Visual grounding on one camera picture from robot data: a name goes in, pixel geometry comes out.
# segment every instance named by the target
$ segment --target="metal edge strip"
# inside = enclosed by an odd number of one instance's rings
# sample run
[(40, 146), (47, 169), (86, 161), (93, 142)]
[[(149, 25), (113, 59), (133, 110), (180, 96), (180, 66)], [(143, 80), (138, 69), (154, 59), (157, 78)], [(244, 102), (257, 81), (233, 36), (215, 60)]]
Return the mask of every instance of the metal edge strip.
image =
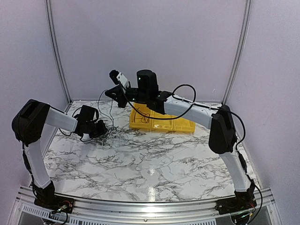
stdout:
[(240, 32), (240, 39), (239, 39), (238, 48), (237, 48), (237, 51), (235, 54), (233, 66), (231, 69), (230, 77), (228, 80), (228, 84), (227, 84), (227, 87), (225, 89), (225, 93), (223, 96), (223, 100), (222, 100), (223, 104), (226, 104), (228, 101), (229, 95), (233, 88), (234, 80), (236, 78), (236, 74), (238, 72), (240, 59), (241, 59), (242, 52), (243, 52), (243, 49), (244, 49), (245, 43), (246, 43), (246, 37), (247, 37), (249, 21), (250, 21), (251, 6), (252, 6), (252, 0), (246, 0), (244, 18), (243, 18), (242, 28), (241, 28), (241, 32)]
[[(48, 214), (51, 212), (50, 210), (48, 209), (45, 209), (45, 208), (41, 208), (41, 207), (38, 207), (32, 203), (28, 203), (28, 202), (23, 202), (21, 207), (19, 208), (20, 212), (26, 212), (26, 213), (29, 213), (31, 215), (34, 215), (34, 216), (41, 216), (42, 218), (44, 219), (49, 219), (48, 218)], [(194, 219), (190, 219), (190, 221), (187, 221), (185, 218), (181, 219), (181, 220), (178, 220), (176, 219), (176, 223), (171, 223), (170, 222), (174, 222), (173, 218), (172, 217), (166, 217), (165, 220), (159, 220), (157, 221), (154, 217), (141, 217), (139, 218), (138, 220), (136, 219), (130, 219), (130, 218), (121, 218), (121, 217), (118, 217), (118, 218), (115, 218), (115, 221), (106, 221), (104, 220), (103, 217), (91, 217), (90, 215), (78, 215), (78, 214), (69, 214), (69, 221), (66, 223), (66, 224), (72, 224), (72, 225), (80, 225), (80, 224), (83, 224), (83, 225), (91, 225), (91, 224), (97, 224), (97, 225), (104, 225), (104, 224), (107, 224), (107, 225), (124, 225), (124, 224), (145, 224), (145, 222), (147, 222), (147, 224), (169, 224), (169, 225), (178, 225), (178, 224), (181, 224), (181, 225), (187, 225), (187, 222), (192, 222), (193, 224), (210, 224), (212, 225), (212, 222), (216, 222), (216, 218), (217, 217), (220, 217), (219, 215), (215, 215), (215, 216), (212, 216), (213, 218), (211, 219), (206, 219), (206, 220), (203, 220), (203, 219), (200, 219), (198, 217), (195, 217)]]
[[(100, 101), (107, 101), (107, 100), (111, 100), (111, 98), (107, 97), (107, 98), (101, 98)], [(72, 99), (73, 102), (79, 102), (79, 101), (98, 101), (98, 99)], [(220, 101), (206, 101), (206, 100), (196, 100), (196, 102), (199, 103), (219, 103), (221, 104)]]
[[(264, 198), (263, 206), (274, 203), (269, 188), (262, 190), (262, 194)], [(255, 197), (259, 205), (261, 201), (257, 191)], [(191, 202), (140, 203), (85, 199), (75, 196), (73, 198), (75, 199), (75, 207), (72, 217), (101, 219), (113, 223), (137, 224), (147, 218), (150, 224), (169, 224), (228, 216), (219, 215), (214, 209), (217, 199)], [(33, 204), (35, 197), (29, 187), (22, 186), (17, 199), (24, 203)]]
[(20, 210), (18, 210), (19, 209), (19, 205), (20, 205), (20, 203), (18, 201), (14, 202), (14, 205), (12, 207), (10, 216), (8, 218), (8, 222), (7, 222), (8, 225), (14, 225), (14, 224), (16, 224), (17, 219), (20, 217), (20, 215), (19, 215), (20, 214)]
[(57, 40), (56, 40), (51, 0), (45, 0), (45, 8), (46, 8), (46, 15), (47, 15), (48, 28), (49, 28), (50, 38), (51, 38), (52, 49), (53, 49), (53, 54), (54, 54), (54, 59), (55, 59), (58, 75), (60, 78), (60, 83), (61, 83), (66, 101), (68, 103), (71, 103), (71, 96), (70, 96), (70, 92), (68, 89), (65, 73), (64, 73), (64, 70), (62, 67), (60, 53), (58, 50), (58, 45), (57, 45)]
[(282, 220), (281, 220), (277, 205), (276, 204), (269, 205), (268, 209), (269, 209), (269, 216), (272, 220), (272, 224), (274, 223), (275, 225), (282, 225)]

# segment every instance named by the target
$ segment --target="white arm segment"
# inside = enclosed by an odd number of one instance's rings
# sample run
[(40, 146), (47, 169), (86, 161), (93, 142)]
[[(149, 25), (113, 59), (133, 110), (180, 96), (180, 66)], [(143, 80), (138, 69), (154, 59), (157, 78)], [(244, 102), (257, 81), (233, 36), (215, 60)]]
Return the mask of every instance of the white arm segment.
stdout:
[[(49, 109), (45, 123), (70, 132), (74, 132), (77, 126), (77, 120), (75, 118), (53, 108)], [(25, 146), (25, 154), (31, 167), (34, 184), (39, 188), (44, 189), (50, 184), (51, 180), (45, 168), (40, 140), (31, 143), (28, 147)]]
[[(170, 96), (164, 104), (165, 113), (169, 115), (179, 116), (183, 114), (191, 106), (191, 104), (192, 103), (176, 100), (172, 96)], [(214, 110), (194, 105), (185, 115), (183, 115), (183, 118), (191, 120), (206, 127), (207, 129), (210, 129), (212, 115), (215, 113), (216, 111)], [(243, 170), (238, 153), (234, 150), (232, 153), (226, 152), (224, 154), (219, 154), (219, 156), (224, 161), (230, 173), (235, 191), (246, 192), (251, 183), (245, 171)]]
[(50, 108), (45, 124), (74, 132), (77, 126), (77, 120), (60, 111), (57, 111), (56, 109)]
[[(164, 104), (165, 113), (174, 116), (183, 114), (190, 106), (191, 103), (176, 100), (172, 96), (170, 96)], [(214, 113), (216, 113), (214, 110), (193, 106), (191, 110), (183, 115), (183, 118), (210, 129), (211, 118)]]
[(25, 154), (31, 167), (31, 172), (34, 177), (34, 184), (39, 188), (44, 189), (50, 184), (51, 180), (43, 161), (40, 139), (34, 143), (31, 143), (28, 147), (25, 146)]
[(236, 150), (233, 152), (226, 152), (224, 154), (219, 154), (221, 159), (223, 159), (230, 176), (233, 180), (234, 189), (237, 192), (246, 192), (250, 187), (251, 182), (249, 181), (245, 171), (239, 160), (239, 155)]

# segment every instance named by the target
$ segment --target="enclosure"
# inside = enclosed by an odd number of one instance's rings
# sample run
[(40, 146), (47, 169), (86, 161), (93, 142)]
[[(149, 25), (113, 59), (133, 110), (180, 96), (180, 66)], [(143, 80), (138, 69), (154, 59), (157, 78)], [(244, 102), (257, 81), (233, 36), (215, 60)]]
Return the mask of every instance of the enclosure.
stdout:
[[(197, 102), (228, 105), (245, 124), (239, 151), (265, 200), (253, 224), (298, 224), (299, 1), (0, 4), (3, 224), (21, 225), (22, 219), (41, 224), (36, 218), (47, 213), (34, 208), (22, 145), (11, 128), (29, 99), (70, 116), (89, 105), (115, 128), (105, 141), (83, 143), (45, 125), (41, 147), (47, 172), (56, 192), (76, 199), (67, 224), (230, 224), (230, 215), (220, 216), (212, 206), (233, 195), (234, 187), (224, 162), (209, 149), (209, 129), (199, 124), (192, 134), (130, 129), (130, 105), (121, 109), (100, 96), (114, 86), (109, 77), (114, 69), (132, 87), (136, 72), (150, 69), (160, 90), (191, 84)], [(176, 94), (193, 98), (187, 87)], [(243, 127), (233, 119), (242, 138)], [(259, 208), (257, 191), (255, 198)], [(95, 214), (86, 204), (95, 204)]]

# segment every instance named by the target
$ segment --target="gray veining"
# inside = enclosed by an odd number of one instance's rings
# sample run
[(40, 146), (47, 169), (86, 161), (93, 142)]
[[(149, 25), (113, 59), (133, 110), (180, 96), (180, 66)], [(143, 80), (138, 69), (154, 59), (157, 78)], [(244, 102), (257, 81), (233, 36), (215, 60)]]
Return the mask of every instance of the gray veining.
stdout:
[[(74, 102), (68, 112), (83, 104), (97, 108), (97, 101)], [(110, 114), (111, 102), (100, 101)], [(149, 132), (129, 128), (130, 106), (112, 104), (118, 132), (81, 142), (57, 132), (45, 156), (45, 165), (56, 191), (117, 201), (176, 202), (232, 195), (233, 183), (220, 157), (208, 147), (209, 131), (196, 125), (194, 134)], [(100, 115), (107, 126), (112, 122)], [(242, 146), (248, 171), (255, 174)]]

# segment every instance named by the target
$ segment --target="aluminum frame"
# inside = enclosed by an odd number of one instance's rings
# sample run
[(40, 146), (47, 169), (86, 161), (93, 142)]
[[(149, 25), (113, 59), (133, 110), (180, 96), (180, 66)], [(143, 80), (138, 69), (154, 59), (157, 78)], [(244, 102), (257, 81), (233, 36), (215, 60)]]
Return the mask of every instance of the aluminum frame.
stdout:
[[(270, 213), (274, 225), (281, 225), (276, 217), (277, 209), (274, 207), (275, 201), (269, 188), (262, 190), (263, 206), (270, 207), (274, 213)], [(168, 225), (187, 225), (197, 224), (201, 221), (211, 221), (218, 217), (228, 217), (229, 214), (219, 215), (214, 209), (218, 199), (208, 199), (190, 202), (167, 202), (167, 203), (149, 203), (149, 202), (117, 202), (97, 199), (86, 199), (71, 196), (75, 199), (74, 210), (69, 215), (70, 220), (89, 220), (101, 221), (109, 225), (128, 225), (128, 224), (168, 224)], [(257, 204), (260, 205), (260, 195), (255, 191)], [(33, 206), (34, 195), (30, 187), (21, 186), (14, 209), (12, 211), (9, 225), (14, 225), (20, 219), (22, 204)]]
[(64, 92), (65, 99), (66, 99), (67, 103), (71, 103), (71, 96), (70, 96), (70, 92), (68, 89), (64, 69), (63, 69), (62, 63), (61, 63), (60, 52), (58, 50), (58, 45), (57, 45), (51, 0), (45, 0), (45, 7), (46, 7), (46, 15), (47, 15), (49, 33), (50, 33), (50, 38), (51, 38), (51, 44), (52, 44), (55, 64), (57, 67), (57, 72), (58, 72), (58, 75), (60, 78), (60, 83), (62, 86), (62, 90)]
[(242, 23), (242, 28), (240, 32), (240, 40), (238, 43), (238, 48), (235, 54), (235, 59), (233, 62), (233, 66), (231, 69), (230, 77), (228, 80), (228, 84), (222, 99), (222, 103), (226, 104), (228, 101), (228, 98), (230, 96), (231, 90), (233, 88), (233, 83), (234, 80), (236, 79), (236, 74), (239, 69), (240, 65), (240, 59), (245, 47), (246, 39), (247, 39), (247, 33), (248, 33), (248, 28), (249, 28), (249, 22), (250, 22), (250, 15), (251, 15), (251, 6), (252, 6), (252, 0), (246, 0), (245, 2), (245, 11), (244, 11), (244, 18), (243, 18), (243, 23)]

